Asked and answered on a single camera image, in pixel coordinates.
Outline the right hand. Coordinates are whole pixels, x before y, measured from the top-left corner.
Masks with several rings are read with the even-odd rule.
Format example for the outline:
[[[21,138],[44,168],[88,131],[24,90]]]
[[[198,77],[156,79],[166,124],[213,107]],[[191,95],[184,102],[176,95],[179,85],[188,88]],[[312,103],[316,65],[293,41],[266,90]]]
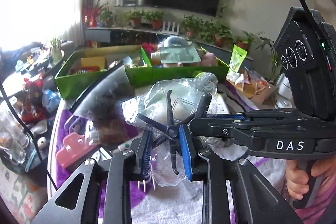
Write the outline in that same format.
[[[309,191],[308,182],[310,180],[306,171],[297,167],[298,161],[286,161],[286,182],[288,192],[295,200],[302,200],[303,195]],[[323,175],[323,182],[317,193],[317,197],[327,193],[335,185],[335,156],[328,159],[317,160],[311,168],[311,176],[319,177]]]

